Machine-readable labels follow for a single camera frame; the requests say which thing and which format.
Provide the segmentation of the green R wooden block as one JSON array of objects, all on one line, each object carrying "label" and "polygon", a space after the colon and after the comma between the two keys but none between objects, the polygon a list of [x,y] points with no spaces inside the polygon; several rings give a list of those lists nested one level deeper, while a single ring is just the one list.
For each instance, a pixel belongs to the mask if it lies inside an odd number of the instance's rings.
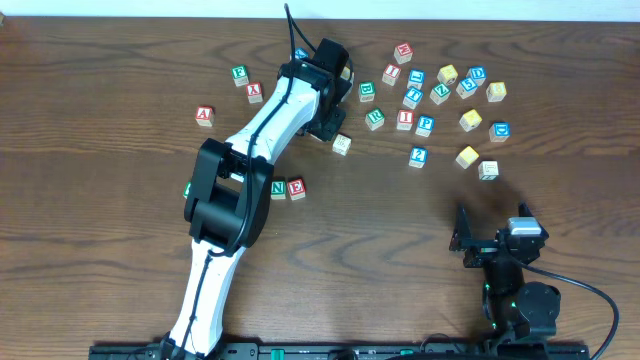
[{"label": "green R wooden block", "polygon": [[385,115],[379,108],[375,108],[365,115],[365,123],[371,131],[380,128],[384,124],[384,121]]}]

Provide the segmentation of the red E wooden block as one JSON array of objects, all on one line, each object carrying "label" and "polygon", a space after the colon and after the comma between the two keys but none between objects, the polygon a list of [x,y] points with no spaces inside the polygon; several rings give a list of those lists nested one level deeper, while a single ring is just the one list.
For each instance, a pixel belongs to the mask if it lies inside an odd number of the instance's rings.
[{"label": "red E wooden block", "polygon": [[289,181],[287,189],[292,200],[302,199],[306,196],[306,187],[301,178]]}]

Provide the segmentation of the green N wooden block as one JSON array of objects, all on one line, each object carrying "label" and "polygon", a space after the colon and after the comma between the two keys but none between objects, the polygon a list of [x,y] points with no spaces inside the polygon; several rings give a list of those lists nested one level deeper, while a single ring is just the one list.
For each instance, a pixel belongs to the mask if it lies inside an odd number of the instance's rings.
[{"label": "green N wooden block", "polygon": [[271,183],[271,199],[285,200],[287,198],[287,186],[283,180],[274,180]]}]

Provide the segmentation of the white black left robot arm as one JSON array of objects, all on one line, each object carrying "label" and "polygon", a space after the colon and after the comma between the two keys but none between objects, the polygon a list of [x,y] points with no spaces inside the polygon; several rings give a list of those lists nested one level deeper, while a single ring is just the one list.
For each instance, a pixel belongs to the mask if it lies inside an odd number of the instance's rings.
[{"label": "white black left robot arm", "polygon": [[191,270],[178,320],[160,345],[163,358],[203,359],[217,347],[234,272],[267,219],[274,164],[301,130],[321,141],[336,135],[352,68],[349,60],[282,65],[272,96],[244,128],[201,145],[184,208]]}]

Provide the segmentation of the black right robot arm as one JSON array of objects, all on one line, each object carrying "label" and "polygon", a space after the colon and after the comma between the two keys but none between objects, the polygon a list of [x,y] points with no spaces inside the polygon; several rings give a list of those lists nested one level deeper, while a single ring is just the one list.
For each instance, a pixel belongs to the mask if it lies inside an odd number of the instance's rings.
[{"label": "black right robot arm", "polygon": [[524,267],[539,258],[548,238],[524,203],[492,239],[474,237],[465,208],[457,208],[449,250],[464,254],[464,267],[483,271],[485,314],[499,335],[510,341],[544,339],[557,332],[559,290],[527,282],[523,274]]}]

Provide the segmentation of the plain wood top block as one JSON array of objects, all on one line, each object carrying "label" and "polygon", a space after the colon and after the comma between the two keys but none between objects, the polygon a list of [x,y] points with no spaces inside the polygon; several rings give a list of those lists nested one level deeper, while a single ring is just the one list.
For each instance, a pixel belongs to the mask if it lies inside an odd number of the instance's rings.
[{"label": "plain wood top block", "polygon": [[350,137],[342,134],[337,134],[333,142],[332,150],[335,153],[346,156],[351,147],[351,143],[352,140]]}]

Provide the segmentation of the wood L top block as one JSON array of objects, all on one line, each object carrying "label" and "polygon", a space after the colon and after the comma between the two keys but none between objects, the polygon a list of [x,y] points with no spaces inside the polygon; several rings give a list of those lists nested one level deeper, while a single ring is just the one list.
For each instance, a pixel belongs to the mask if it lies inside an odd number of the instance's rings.
[{"label": "wood L top block", "polygon": [[478,166],[478,175],[481,181],[495,180],[499,176],[497,161],[482,161]]}]

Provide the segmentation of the yellow S wooden block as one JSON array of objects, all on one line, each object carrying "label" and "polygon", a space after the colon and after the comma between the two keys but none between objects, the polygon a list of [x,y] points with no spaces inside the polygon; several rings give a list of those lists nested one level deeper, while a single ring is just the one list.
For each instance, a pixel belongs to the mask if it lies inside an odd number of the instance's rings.
[{"label": "yellow S wooden block", "polygon": [[479,153],[472,147],[465,147],[456,157],[456,163],[463,169],[469,168],[477,159]]}]

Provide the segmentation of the red I block lower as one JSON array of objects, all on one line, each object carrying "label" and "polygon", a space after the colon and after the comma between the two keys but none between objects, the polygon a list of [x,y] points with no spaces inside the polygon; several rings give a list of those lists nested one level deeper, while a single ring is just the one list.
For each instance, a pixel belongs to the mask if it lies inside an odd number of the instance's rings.
[{"label": "red I block lower", "polygon": [[396,118],[396,129],[410,131],[414,124],[414,112],[411,110],[399,110]]}]

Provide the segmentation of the red X wooden block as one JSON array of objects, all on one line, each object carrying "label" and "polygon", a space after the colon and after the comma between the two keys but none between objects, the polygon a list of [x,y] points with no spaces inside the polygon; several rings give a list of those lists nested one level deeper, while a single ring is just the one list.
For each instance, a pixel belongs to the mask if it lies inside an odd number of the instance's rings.
[{"label": "red X wooden block", "polygon": [[263,101],[262,86],[259,82],[247,84],[245,90],[250,104],[260,103]]}]

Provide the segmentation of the blue 2 wooden block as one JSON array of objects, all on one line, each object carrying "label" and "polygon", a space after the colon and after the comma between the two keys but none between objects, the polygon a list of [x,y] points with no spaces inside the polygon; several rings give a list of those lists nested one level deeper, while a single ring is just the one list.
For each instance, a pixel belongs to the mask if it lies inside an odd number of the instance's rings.
[{"label": "blue 2 wooden block", "polygon": [[426,148],[413,147],[410,152],[409,166],[414,168],[423,168],[428,159],[428,151]]}]

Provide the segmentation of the blue T wooden block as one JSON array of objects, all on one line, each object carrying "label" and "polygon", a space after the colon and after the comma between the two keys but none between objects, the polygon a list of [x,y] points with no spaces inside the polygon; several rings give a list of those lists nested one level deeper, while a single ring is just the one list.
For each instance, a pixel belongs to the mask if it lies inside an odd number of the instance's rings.
[{"label": "blue T wooden block", "polygon": [[403,105],[411,110],[414,110],[421,102],[423,96],[424,93],[420,89],[411,86],[407,89],[407,92],[404,95]]}]

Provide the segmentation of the blue L wooden block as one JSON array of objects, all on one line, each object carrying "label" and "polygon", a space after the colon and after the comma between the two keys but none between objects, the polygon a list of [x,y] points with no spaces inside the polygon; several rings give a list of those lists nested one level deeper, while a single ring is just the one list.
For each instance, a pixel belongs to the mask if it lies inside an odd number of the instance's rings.
[{"label": "blue L wooden block", "polygon": [[408,88],[413,87],[420,90],[424,85],[425,78],[426,78],[426,74],[424,71],[418,70],[418,69],[411,69],[408,75],[407,87]]}]

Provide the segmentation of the yellow A wooden block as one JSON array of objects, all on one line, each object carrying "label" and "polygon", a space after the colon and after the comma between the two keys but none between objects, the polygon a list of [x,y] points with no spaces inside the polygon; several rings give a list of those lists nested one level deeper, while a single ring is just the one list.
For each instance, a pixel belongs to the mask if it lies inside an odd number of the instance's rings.
[{"label": "yellow A wooden block", "polygon": [[481,124],[481,122],[482,117],[476,109],[471,109],[465,112],[459,120],[459,124],[465,132],[474,130]]}]

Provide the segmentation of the blue D block upper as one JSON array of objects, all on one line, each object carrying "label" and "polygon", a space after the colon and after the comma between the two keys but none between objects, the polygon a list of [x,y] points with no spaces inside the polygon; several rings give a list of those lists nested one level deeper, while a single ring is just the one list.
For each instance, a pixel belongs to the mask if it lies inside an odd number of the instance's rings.
[{"label": "blue D block upper", "polygon": [[481,86],[487,79],[487,73],[483,66],[470,67],[466,77],[471,79],[477,86]]}]

